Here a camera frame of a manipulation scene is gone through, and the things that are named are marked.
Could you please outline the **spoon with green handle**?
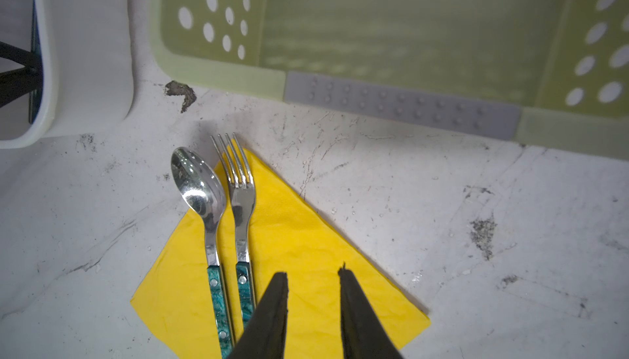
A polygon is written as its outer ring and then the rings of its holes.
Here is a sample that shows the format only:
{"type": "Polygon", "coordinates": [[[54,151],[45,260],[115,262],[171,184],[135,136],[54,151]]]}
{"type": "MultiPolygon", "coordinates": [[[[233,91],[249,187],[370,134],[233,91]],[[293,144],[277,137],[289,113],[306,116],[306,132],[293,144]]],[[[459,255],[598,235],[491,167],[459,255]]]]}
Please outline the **spoon with green handle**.
{"type": "Polygon", "coordinates": [[[219,260],[218,227],[227,207],[223,186],[213,169],[191,149],[179,147],[170,159],[175,181],[186,205],[201,218],[207,279],[218,334],[220,355],[226,358],[234,347],[234,328],[224,270],[219,260]]]}

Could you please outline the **small dark debris piece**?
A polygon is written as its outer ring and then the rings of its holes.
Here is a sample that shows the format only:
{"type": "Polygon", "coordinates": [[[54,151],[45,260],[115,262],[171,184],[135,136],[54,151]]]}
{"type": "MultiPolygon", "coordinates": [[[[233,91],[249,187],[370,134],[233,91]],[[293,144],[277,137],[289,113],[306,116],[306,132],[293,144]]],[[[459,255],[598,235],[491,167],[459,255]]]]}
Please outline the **small dark debris piece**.
{"type": "Polygon", "coordinates": [[[197,101],[198,97],[196,92],[187,84],[183,84],[177,81],[170,81],[165,85],[165,95],[167,96],[181,96],[183,97],[183,103],[180,113],[186,113],[188,109],[197,101]]]}

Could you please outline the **white plastic cutlery tub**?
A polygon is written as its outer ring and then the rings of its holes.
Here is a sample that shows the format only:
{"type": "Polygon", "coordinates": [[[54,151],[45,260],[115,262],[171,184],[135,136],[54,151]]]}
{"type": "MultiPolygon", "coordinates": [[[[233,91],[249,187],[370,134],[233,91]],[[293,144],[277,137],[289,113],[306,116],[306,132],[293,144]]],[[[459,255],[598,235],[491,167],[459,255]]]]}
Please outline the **white plastic cutlery tub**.
{"type": "Polygon", "coordinates": [[[1,146],[106,130],[134,98],[128,0],[1,0],[1,43],[42,58],[42,88],[1,107],[1,146]]]}

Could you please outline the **fork with green handle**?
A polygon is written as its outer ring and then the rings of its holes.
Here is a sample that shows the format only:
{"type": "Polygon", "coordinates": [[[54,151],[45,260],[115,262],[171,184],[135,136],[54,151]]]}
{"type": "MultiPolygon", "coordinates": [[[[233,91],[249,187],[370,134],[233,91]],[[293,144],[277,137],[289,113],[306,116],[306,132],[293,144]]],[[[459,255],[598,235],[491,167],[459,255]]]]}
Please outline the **fork with green handle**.
{"type": "Polygon", "coordinates": [[[249,227],[257,201],[255,181],[247,155],[235,134],[219,134],[212,142],[219,154],[229,187],[230,205],[234,216],[238,297],[242,324],[247,326],[257,307],[249,249],[249,227]]]}

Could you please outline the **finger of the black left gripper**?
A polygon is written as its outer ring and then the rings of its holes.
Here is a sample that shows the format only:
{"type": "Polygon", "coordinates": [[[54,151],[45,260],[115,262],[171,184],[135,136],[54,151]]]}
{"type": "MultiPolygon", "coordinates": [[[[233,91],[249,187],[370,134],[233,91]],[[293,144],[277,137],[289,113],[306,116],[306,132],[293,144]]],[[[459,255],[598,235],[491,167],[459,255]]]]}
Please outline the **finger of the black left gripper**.
{"type": "Polygon", "coordinates": [[[40,55],[2,42],[1,57],[22,65],[21,68],[1,73],[1,107],[42,88],[40,55]]]}

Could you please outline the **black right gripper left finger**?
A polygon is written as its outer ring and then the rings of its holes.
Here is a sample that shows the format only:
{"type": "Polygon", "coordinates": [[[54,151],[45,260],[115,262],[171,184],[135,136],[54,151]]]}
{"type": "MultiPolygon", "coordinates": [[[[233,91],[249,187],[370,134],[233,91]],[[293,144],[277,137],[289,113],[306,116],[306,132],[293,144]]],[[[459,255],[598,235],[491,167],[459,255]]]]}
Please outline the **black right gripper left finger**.
{"type": "Polygon", "coordinates": [[[277,272],[228,359],[284,358],[287,319],[288,276],[277,272]]]}

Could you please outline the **yellow paper napkin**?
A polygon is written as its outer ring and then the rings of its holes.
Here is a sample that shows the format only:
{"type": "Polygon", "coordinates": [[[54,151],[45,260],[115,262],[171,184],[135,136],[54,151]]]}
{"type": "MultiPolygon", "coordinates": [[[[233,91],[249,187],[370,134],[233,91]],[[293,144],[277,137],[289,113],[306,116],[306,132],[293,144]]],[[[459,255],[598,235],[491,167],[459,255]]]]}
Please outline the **yellow paper napkin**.
{"type": "MultiPolygon", "coordinates": [[[[396,348],[430,326],[429,318],[290,186],[254,154],[247,158],[257,191],[249,230],[257,293],[264,293],[276,272],[288,276],[286,357],[342,357],[341,268],[353,271],[396,348]]],[[[152,334],[181,358],[220,356],[206,268],[203,224],[188,212],[130,301],[152,334]]]]}

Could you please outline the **light green perforated basket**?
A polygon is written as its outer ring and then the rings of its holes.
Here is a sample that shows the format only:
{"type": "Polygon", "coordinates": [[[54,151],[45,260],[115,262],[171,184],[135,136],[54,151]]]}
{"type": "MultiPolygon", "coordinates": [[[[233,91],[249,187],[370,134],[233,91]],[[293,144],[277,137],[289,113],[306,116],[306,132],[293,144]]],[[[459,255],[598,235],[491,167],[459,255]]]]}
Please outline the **light green perforated basket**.
{"type": "Polygon", "coordinates": [[[173,79],[628,157],[628,0],[151,0],[173,79]]]}

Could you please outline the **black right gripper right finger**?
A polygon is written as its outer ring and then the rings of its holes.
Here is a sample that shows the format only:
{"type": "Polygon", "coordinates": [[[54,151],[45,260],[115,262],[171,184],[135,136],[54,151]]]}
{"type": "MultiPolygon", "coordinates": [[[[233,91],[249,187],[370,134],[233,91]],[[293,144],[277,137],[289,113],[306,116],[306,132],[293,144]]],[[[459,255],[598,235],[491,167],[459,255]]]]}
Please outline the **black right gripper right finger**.
{"type": "Polygon", "coordinates": [[[402,358],[376,316],[355,274],[338,271],[344,358],[402,358]]]}

